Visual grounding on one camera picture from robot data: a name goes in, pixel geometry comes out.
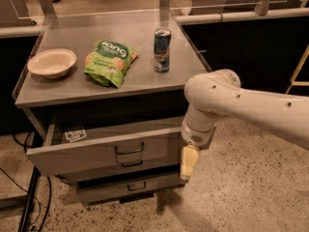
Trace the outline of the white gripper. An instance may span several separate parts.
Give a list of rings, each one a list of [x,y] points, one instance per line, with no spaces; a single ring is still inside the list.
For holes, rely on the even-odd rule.
[[[188,107],[182,123],[183,140],[189,144],[183,147],[181,157],[181,178],[189,180],[200,158],[198,147],[208,147],[216,128],[220,114],[202,111],[192,104]]]

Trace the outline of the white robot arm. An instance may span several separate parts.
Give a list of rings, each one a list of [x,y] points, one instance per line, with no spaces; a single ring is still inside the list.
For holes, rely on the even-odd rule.
[[[181,178],[188,180],[222,116],[251,123],[305,149],[309,148],[309,98],[243,89],[231,70],[197,74],[186,82]]]

